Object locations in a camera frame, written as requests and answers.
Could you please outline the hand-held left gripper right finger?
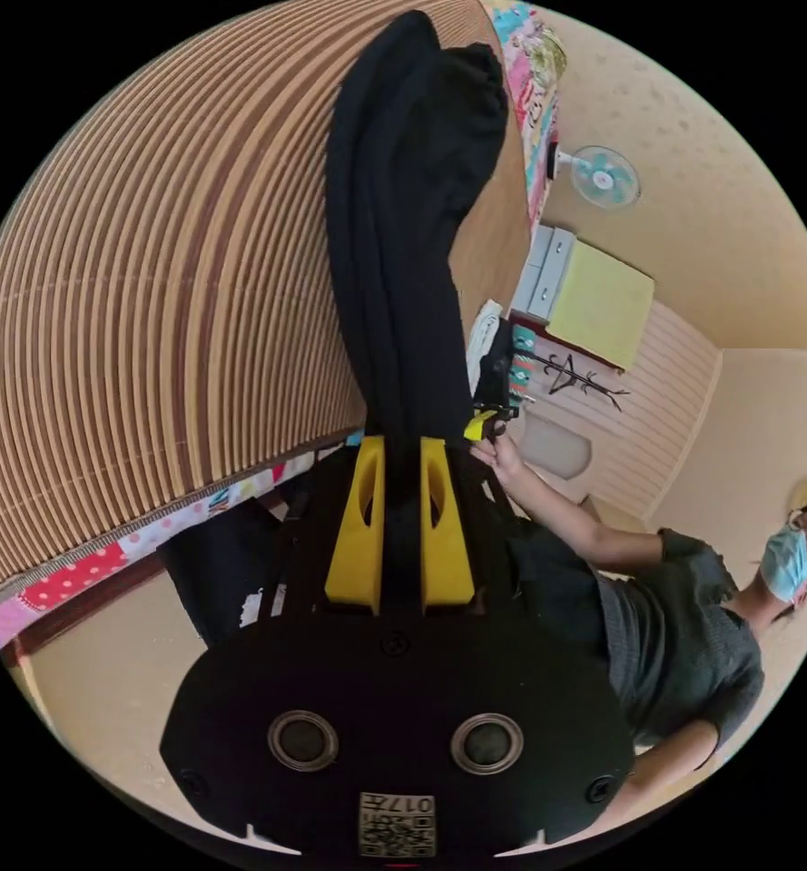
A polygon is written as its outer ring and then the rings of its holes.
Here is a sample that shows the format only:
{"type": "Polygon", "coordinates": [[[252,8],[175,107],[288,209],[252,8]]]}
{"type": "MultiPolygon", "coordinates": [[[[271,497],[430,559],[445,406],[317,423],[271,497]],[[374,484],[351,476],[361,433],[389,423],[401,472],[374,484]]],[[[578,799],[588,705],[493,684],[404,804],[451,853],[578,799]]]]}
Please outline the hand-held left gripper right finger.
{"type": "Polygon", "coordinates": [[[420,440],[419,536],[422,610],[469,605],[476,590],[447,449],[430,437],[420,440]]]}

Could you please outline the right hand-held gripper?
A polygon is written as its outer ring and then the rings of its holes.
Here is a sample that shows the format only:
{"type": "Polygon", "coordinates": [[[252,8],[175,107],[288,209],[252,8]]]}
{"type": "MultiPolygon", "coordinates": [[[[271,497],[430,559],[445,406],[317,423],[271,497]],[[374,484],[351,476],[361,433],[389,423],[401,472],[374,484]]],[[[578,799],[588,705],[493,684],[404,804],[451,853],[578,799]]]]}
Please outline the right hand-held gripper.
{"type": "Polygon", "coordinates": [[[480,360],[475,415],[464,431],[464,438],[471,444],[493,440],[519,415],[519,404],[510,388],[513,351],[512,327],[505,318],[500,318],[491,345],[480,360]]]}

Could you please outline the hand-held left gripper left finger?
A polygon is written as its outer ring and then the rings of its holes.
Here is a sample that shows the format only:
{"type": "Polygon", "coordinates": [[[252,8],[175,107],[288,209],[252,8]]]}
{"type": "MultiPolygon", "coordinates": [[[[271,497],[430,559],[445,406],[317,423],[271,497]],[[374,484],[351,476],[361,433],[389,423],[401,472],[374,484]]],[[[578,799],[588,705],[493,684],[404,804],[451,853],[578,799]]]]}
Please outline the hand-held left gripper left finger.
{"type": "Polygon", "coordinates": [[[324,593],[333,605],[379,613],[385,526],[385,440],[359,444],[324,593]]]}

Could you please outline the person's right hand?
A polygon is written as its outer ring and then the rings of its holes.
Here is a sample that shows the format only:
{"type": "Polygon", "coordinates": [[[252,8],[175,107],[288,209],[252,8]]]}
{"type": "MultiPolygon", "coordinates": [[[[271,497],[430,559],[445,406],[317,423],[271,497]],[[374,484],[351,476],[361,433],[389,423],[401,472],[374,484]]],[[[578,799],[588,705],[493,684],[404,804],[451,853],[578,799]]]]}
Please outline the person's right hand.
{"type": "Polygon", "coordinates": [[[509,494],[513,494],[527,477],[526,464],[513,439],[505,433],[478,441],[470,447],[470,454],[494,471],[509,494]]]}

